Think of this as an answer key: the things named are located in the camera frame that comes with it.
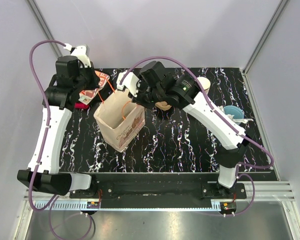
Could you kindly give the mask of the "paper takeout bag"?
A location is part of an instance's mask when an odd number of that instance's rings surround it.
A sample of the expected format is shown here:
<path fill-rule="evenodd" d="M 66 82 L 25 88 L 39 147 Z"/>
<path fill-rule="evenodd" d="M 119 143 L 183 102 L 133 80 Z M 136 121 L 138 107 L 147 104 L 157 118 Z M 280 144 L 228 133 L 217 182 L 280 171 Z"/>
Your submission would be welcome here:
<path fill-rule="evenodd" d="M 133 103 L 128 93 L 116 90 L 93 115 L 104 141 L 120 153 L 145 126 L 145 108 Z"/>

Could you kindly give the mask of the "red cloth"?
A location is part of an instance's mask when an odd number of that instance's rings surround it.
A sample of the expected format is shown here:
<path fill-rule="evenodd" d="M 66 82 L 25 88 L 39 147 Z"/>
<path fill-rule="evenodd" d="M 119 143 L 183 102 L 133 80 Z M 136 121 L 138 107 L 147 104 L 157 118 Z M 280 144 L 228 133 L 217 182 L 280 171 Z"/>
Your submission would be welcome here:
<path fill-rule="evenodd" d="M 75 109 L 80 109 L 80 110 L 87 110 L 89 108 L 88 104 L 84 104 L 82 102 L 76 102 L 74 105 Z"/>

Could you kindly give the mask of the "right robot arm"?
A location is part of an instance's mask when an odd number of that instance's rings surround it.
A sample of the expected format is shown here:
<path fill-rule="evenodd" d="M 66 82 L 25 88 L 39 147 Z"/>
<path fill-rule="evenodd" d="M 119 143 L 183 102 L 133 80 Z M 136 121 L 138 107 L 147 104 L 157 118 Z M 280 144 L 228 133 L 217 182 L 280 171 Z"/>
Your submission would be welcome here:
<path fill-rule="evenodd" d="M 174 77 L 160 61 L 146 64 L 139 72 L 130 72 L 120 84 L 129 90 L 134 103 L 151 109 L 158 102 L 184 111 L 205 126 L 219 140 L 221 152 L 217 192 L 229 198 L 235 192 L 239 159 L 245 154 L 250 136 L 230 119 L 202 91 L 198 80 L 190 75 Z"/>

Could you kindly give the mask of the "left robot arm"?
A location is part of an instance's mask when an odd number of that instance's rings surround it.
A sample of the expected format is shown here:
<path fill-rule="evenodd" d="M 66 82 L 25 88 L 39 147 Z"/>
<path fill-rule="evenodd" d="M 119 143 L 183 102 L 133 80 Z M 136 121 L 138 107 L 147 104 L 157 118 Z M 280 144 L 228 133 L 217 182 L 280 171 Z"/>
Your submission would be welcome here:
<path fill-rule="evenodd" d="M 56 73 L 45 90 L 42 124 L 34 154 L 27 169 L 19 170 L 17 180 L 29 190 L 64 196 L 80 190 L 87 198 L 98 193 L 93 177 L 84 173 L 60 172 L 64 133 L 80 92 L 99 86 L 93 63 L 84 55 L 66 55 L 55 62 Z"/>

